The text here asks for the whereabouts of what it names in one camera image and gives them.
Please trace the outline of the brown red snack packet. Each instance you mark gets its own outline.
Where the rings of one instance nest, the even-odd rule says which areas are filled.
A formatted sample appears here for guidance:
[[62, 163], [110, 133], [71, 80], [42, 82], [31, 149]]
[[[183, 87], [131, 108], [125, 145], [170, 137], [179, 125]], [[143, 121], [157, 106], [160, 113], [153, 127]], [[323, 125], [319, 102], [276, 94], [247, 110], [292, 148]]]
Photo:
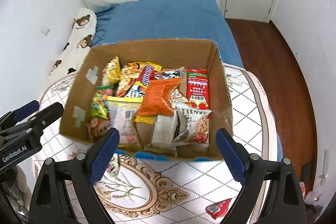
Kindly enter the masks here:
[[88, 136], [91, 142], [97, 142], [106, 135], [110, 129], [110, 121], [99, 117], [93, 117], [87, 124]]

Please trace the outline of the fruit candy bag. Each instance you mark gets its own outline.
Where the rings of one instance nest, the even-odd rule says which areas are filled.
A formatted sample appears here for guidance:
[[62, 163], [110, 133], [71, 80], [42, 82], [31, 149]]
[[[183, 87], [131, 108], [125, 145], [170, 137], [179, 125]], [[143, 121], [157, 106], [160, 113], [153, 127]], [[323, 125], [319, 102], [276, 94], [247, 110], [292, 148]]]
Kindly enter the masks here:
[[113, 86], [97, 87], [91, 102], [91, 117], [108, 119], [108, 97], [113, 95]]

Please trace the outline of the white cranberry cookie packet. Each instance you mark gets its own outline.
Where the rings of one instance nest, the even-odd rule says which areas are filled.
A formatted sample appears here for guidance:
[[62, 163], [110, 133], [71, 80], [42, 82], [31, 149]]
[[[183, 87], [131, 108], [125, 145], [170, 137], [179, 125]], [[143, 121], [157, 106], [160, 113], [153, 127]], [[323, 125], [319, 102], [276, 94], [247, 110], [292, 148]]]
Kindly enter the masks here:
[[177, 103], [175, 110], [179, 119], [179, 130], [172, 141], [174, 146], [196, 145], [209, 147], [209, 118], [211, 110], [200, 110], [186, 103]]

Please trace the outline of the grey translucent snack packet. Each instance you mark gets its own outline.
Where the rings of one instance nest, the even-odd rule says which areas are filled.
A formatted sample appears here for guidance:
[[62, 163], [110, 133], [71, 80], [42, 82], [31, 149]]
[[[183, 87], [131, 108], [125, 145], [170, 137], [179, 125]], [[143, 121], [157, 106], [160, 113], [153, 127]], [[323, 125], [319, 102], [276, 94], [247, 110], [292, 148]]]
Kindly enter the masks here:
[[177, 149], [172, 145], [177, 124], [177, 114], [173, 116], [157, 115], [150, 144], [146, 145], [144, 150], [177, 157]]

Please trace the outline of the orange snack packet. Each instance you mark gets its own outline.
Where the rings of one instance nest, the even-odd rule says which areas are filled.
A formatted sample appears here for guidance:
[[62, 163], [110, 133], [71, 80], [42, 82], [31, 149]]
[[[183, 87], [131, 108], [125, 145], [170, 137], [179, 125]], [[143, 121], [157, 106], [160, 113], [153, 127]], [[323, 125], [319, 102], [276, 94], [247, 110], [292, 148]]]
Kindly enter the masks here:
[[171, 92], [182, 82], [181, 78], [151, 80], [138, 109], [139, 116], [173, 116]]

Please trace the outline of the yellow translucent snack packet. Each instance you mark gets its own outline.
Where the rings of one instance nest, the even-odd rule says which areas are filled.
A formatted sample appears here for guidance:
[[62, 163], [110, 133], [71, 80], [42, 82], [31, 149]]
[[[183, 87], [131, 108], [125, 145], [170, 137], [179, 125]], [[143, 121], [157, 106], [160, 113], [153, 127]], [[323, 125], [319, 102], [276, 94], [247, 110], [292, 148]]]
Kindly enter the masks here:
[[135, 127], [135, 117], [142, 100], [142, 98], [107, 97], [110, 125], [120, 134], [119, 147], [142, 149]]

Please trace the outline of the pale green snack packet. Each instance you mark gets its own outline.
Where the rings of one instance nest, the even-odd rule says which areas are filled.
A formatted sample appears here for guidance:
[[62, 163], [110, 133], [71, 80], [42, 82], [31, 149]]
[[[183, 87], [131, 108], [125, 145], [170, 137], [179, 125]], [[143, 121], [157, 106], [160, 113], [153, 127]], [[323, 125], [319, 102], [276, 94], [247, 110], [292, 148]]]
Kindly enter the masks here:
[[120, 165], [119, 165], [119, 156], [117, 153], [115, 153], [112, 156], [112, 159], [110, 160], [107, 168], [106, 168], [106, 173], [108, 177], [115, 178], [118, 176], [119, 170], [120, 170]]

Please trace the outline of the small red snack packet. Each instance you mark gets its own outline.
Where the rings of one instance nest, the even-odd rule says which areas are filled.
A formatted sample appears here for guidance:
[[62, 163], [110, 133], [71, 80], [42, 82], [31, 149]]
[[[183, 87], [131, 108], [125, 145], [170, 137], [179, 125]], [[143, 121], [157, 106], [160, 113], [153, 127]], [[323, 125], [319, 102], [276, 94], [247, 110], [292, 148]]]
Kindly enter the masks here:
[[207, 206], [206, 213], [213, 219], [225, 217], [226, 213], [228, 212], [231, 200], [231, 198], [228, 198]]

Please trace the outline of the yellow panda snack packet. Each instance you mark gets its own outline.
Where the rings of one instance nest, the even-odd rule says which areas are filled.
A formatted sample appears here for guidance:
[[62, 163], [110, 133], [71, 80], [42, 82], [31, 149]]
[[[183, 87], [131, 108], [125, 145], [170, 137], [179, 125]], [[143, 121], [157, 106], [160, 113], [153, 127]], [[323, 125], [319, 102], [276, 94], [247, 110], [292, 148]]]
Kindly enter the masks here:
[[120, 59], [116, 55], [102, 71], [102, 86], [115, 85], [119, 82], [121, 75]]

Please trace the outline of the bear print long pillow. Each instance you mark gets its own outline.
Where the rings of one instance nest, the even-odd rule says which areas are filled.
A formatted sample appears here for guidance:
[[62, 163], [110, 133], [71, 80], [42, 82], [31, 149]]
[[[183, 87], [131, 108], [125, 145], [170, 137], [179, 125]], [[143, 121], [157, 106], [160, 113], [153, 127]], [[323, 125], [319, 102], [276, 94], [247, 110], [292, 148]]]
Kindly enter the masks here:
[[75, 17], [68, 42], [49, 74], [50, 82], [56, 82], [80, 69], [91, 49], [96, 25], [96, 14], [90, 9], [81, 8]]

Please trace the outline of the yellow instant noodle bag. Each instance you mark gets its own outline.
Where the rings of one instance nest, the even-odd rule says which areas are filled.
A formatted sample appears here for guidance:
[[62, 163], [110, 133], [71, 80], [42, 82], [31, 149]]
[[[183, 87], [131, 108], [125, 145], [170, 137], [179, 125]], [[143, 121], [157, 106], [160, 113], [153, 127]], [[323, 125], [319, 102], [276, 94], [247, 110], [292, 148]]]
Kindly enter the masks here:
[[155, 72], [160, 72], [162, 65], [152, 62], [127, 63], [121, 69], [116, 92], [117, 97], [142, 98], [154, 79]]

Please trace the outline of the brown panda snack packet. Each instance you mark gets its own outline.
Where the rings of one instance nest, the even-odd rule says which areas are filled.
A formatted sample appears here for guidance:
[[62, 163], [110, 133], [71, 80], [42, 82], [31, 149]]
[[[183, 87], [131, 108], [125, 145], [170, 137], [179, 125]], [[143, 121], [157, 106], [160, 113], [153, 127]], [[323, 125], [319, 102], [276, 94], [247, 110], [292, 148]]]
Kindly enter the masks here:
[[176, 79], [176, 78], [183, 78], [185, 69], [178, 68], [178, 69], [171, 69], [168, 71], [160, 71], [155, 72], [154, 79], [155, 80], [169, 80], [169, 79]]

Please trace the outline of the blue bed mattress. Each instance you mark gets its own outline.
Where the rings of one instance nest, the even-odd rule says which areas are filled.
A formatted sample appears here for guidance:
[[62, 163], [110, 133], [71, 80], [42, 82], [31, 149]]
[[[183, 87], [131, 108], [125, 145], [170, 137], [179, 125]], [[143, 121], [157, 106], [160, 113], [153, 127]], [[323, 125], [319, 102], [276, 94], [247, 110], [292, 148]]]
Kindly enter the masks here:
[[95, 12], [92, 46], [145, 39], [214, 41], [224, 63], [242, 67], [231, 29], [215, 0], [140, 0], [112, 4]]

